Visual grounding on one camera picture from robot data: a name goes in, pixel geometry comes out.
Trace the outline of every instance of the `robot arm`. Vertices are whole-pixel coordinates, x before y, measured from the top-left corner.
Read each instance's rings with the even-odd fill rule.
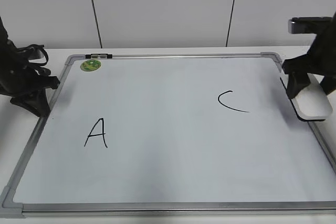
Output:
[[[336,14],[330,17],[293,18],[292,34],[317,34],[308,52],[285,60],[282,81],[298,117],[322,121],[332,113],[327,95],[336,89]],[[324,76],[319,84],[313,74]]]
[[[43,54],[46,62],[29,61],[38,53]],[[12,104],[21,106],[36,116],[47,116],[50,108],[45,89],[56,89],[59,80],[49,76],[50,70],[43,67],[48,62],[43,45],[16,48],[8,39],[0,18],[0,58],[0,94],[12,97]]]

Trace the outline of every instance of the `whiteboard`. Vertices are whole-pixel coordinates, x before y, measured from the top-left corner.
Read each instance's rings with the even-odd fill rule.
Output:
[[[92,72],[82,62],[14,202],[336,200],[335,173],[271,59],[105,59]],[[107,148],[102,135],[84,146],[100,118]]]

